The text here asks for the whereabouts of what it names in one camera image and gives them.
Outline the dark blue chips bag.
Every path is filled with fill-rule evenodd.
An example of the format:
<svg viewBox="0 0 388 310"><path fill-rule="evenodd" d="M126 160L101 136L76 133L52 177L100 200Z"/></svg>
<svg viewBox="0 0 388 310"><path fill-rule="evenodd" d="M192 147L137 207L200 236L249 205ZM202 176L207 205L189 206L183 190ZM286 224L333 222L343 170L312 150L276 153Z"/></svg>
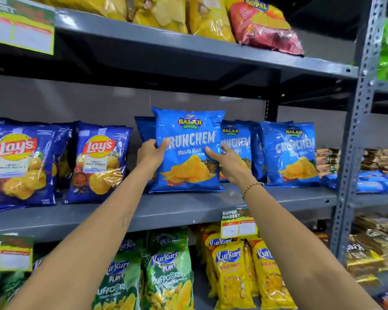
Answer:
<svg viewBox="0 0 388 310"><path fill-rule="evenodd" d="M59 126L0 124L0 212L53 206Z"/></svg>
<svg viewBox="0 0 388 310"><path fill-rule="evenodd" d="M72 168L69 165L68 148L72 139L74 123L57 124L54 138L53 151L53 171L52 178L54 184L55 197L62 196L62 190L69 188Z"/></svg>
<svg viewBox="0 0 388 310"><path fill-rule="evenodd" d="M88 124L76 127L77 146L64 204L101 204L124 180L132 127Z"/></svg>

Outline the yellow puffed snack bag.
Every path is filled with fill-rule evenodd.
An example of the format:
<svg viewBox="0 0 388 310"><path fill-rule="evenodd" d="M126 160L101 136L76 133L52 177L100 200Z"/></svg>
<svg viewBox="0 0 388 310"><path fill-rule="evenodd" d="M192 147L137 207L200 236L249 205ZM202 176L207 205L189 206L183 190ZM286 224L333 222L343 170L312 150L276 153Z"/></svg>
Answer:
<svg viewBox="0 0 388 310"><path fill-rule="evenodd" d="M212 252L220 245L224 245L232 242L232 238L222 239L220 232L212 232L203 236L204 252L206 257L206 275L210 285L210 292L208 296L210 298L217 298L217 275L214 270L214 262L212 258Z"/></svg>
<svg viewBox="0 0 388 310"><path fill-rule="evenodd" d="M245 262L248 266L248 274L249 274L251 286L252 286L252 297L258 297L259 296L258 279L257 279L255 266L253 263L252 250L250 248L250 245L247 239L243 239L243 243L244 243L244 251L245 251Z"/></svg>
<svg viewBox="0 0 388 310"><path fill-rule="evenodd" d="M249 238L257 275L261 310L296 310L293 301L268 246L258 236Z"/></svg>
<svg viewBox="0 0 388 310"><path fill-rule="evenodd" d="M220 229L220 224L211 223L199 224L193 230L193 234L196 239L197 256L200 258L201 265L205 265L207 260L205 254L206 246L204 245L204 240L207 239L208 235L210 234L220 233Z"/></svg>
<svg viewBox="0 0 388 310"><path fill-rule="evenodd" d="M242 241L217 246L212 251L217 275L218 310L256 308Z"/></svg>

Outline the person's left hand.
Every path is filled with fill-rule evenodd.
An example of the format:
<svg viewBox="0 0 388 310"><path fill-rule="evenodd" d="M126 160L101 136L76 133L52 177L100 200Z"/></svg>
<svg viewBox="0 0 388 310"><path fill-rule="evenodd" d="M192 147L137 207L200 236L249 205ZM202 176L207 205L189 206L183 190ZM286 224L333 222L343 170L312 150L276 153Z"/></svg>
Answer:
<svg viewBox="0 0 388 310"><path fill-rule="evenodd" d="M137 163L135 170L138 174L152 174L162 164L157 154L157 142L150 139L142 144L137 152Z"/></svg>

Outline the stack of brown biscuit packets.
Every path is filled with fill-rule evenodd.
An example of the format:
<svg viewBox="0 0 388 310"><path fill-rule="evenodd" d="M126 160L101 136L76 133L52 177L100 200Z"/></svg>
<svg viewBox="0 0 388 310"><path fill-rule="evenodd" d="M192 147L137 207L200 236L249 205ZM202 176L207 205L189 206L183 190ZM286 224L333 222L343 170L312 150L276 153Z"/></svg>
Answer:
<svg viewBox="0 0 388 310"><path fill-rule="evenodd" d="M321 148L315 150L316 165L320 178L337 173L340 164L341 150L337 148ZM388 174L388 148L364 150L361 171L381 171Z"/></svg>

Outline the grey perforated metal upright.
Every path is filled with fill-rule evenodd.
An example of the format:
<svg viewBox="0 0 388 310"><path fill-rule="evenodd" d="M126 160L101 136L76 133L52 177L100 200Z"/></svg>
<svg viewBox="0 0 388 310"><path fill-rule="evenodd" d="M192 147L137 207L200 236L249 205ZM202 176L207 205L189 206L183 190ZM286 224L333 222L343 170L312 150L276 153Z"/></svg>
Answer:
<svg viewBox="0 0 388 310"><path fill-rule="evenodd" d="M381 51L388 0L363 0L357 28L354 64L356 87L351 90L341 144L337 179L337 203L331 230L330 250L346 265L346 248L354 217L360 163L365 149L364 132L369 122Z"/></svg>

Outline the person's right hand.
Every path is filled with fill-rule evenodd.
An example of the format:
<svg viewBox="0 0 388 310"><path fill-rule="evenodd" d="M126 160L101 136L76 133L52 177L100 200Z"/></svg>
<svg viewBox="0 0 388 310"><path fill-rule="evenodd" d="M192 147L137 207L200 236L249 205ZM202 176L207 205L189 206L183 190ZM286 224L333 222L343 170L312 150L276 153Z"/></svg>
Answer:
<svg viewBox="0 0 388 310"><path fill-rule="evenodd" d="M244 194L251 187L258 185L258 181L243 167L238 155L227 145L221 144L221 173L232 184L236 185Z"/></svg>

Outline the pile of brown yellow packets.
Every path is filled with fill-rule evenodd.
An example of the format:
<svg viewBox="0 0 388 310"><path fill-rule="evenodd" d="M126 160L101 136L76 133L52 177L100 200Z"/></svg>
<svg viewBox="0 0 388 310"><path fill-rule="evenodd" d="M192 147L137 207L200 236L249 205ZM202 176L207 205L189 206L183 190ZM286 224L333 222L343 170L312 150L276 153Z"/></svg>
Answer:
<svg viewBox="0 0 388 310"><path fill-rule="evenodd" d="M388 274L388 216L355 216L346 247L346 269L364 287Z"/></svg>

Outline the green bordered price tag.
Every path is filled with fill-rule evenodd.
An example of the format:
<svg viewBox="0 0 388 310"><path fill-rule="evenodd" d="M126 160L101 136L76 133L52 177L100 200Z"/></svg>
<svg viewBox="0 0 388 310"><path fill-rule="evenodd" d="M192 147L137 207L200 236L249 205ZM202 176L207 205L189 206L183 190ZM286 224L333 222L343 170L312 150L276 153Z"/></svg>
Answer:
<svg viewBox="0 0 388 310"><path fill-rule="evenodd" d="M0 272L33 270L34 237L0 235Z"/></svg>
<svg viewBox="0 0 388 310"><path fill-rule="evenodd" d="M31 0L0 0L0 44L54 55L56 10Z"/></svg>
<svg viewBox="0 0 388 310"><path fill-rule="evenodd" d="M222 211L220 231L221 239L241 238L258 234L257 225L248 208Z"/></svg>

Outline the red and yellow snack bag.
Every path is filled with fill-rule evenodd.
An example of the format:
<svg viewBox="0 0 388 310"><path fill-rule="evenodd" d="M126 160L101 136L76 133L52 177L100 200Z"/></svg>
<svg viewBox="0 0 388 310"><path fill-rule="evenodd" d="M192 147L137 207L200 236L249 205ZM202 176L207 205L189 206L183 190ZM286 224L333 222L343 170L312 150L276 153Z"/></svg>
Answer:
<svg viewBox="0 0 388 310"><path fill-rule="evenodd" d="M239 44L304 56L297 33L275 6L261 0L225 0L225 5Z"/></svg>

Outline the yellow chips bag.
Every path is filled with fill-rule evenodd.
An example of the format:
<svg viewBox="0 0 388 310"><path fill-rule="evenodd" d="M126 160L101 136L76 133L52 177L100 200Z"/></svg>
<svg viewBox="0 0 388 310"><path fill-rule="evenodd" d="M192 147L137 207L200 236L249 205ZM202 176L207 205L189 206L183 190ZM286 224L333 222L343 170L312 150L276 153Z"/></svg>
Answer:
<svg viewBox="0 0 388 310"><path fill-rule="evenodd" d="M32 0L58 9L72 9L127 21L127 0Z"/></svg>
<svg viewBox="0 0 388 310"><path fill-rule="evenodd" d="M133 23L188 34L186 0L133 0Z"/></svg>
<svg viewBox="0 0 388 310"><path fill-rule="evenodd" d="M225 0L187 0L189 30L192 35L236 43Z"/></svg>

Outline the row of blue biscuit packets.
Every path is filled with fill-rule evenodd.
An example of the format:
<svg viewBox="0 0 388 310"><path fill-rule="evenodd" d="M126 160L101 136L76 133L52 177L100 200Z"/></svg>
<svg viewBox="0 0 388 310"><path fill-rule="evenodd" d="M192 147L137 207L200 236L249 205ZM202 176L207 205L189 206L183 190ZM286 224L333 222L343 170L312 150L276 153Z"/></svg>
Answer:
<svg viewBox="0 0 388 310"><path fill-rule="evenodd" d="M338 190L338 174L320 175L322 186ZM357 179L357 194L388 194L388 174L383 171L361 171Z"/></svg>

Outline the person's right forearm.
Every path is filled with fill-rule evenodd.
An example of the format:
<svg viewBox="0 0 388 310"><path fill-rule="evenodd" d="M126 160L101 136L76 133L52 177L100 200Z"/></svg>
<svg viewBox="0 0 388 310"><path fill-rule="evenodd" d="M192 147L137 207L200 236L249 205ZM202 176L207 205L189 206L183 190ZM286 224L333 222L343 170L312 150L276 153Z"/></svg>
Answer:
<svg viewBox="0 0 388 310"><path fill-rule="evenodd" d="M383 310L261 184L245 192L244 200L298 310Z"/></svg>

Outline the grey metal shelf board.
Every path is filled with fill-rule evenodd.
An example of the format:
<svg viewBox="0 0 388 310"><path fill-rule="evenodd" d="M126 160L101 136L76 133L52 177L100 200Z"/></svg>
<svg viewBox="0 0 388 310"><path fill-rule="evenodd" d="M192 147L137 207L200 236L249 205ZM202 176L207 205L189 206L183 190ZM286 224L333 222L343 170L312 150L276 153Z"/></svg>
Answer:
<svg viewBox="0 0 388 310"><path fill-rule="evenodd" d="M0 44L0 75L263 98L355 81L358 68L63 9L54 55Z"/></svg>
<svg viewBox="0 0 388 310"><path fill-rule="evenodd" d="M364 208L372 206L388 205L388 193L357 194L349 202L351 208Z"/></svg>
<svg viewBox="0 0 388 310"><path fill-rule="evenodd" d="M373 102L388 106L388 81L377 81Z"/></svg>
<svg viewBox="0 0 388 310"><path fill-rule="evenodd" d="M216 222L223 211L246 208L239 189L223 183L219 192L143 194L129 226L130 232ZM268 187L288 211L336 206L333 190L323 187ZM62 240L98 208L97 204L62 204L0 212L0 234L33 236L36 242Z"/></svg>

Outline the green puffed snack bag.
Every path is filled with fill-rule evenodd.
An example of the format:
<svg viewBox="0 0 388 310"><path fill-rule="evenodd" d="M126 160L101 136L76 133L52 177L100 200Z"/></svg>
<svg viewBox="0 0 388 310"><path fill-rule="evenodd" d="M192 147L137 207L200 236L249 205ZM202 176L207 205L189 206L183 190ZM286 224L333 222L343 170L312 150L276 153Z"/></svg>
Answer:
<svg viewBox="0 0 388 310"><path fill-rule="evenodd" d="M0 272L0 310L5 310L26 280L23 271Z"/></svg>
<svg viewBox="0 0 388 310"><path fill-rule="evenodd" d="M141 251L144 247L144 240L140 237L126 236L118 249L118 253L132 254L141 257Z"/></svg>
<svg viewBox="0 0 388 310"><path fill-rule="evenodd" d="M188 246L188 230L182 227L172 227L166 229L154 229L147 233L147 248L150 255L154 255L164 246L173 247Z"/></svg>
<svg viewBox="0 0 388 310"><path fill-rule="evenodd" d="M194 310L193 271L186 244L152 250L145 271L144 310Z"/></svg>
<svg viewBox="0 0 388 310"><path fill-rule="evenodd" d="M118 252L110 263L91 310L140 310L141 257Z"/></svg>

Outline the person's left forearm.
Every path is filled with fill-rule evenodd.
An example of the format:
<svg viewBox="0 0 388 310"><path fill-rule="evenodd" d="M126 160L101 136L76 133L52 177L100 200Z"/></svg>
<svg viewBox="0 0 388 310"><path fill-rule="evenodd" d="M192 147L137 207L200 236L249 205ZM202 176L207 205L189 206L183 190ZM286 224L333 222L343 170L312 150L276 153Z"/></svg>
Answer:
<svg viewBox="0 0 388 310"><path fill-rule="evenodd" d="M140 162L115 192L47 255L5 310L91 310L156 169L152 162Z"/></svg>

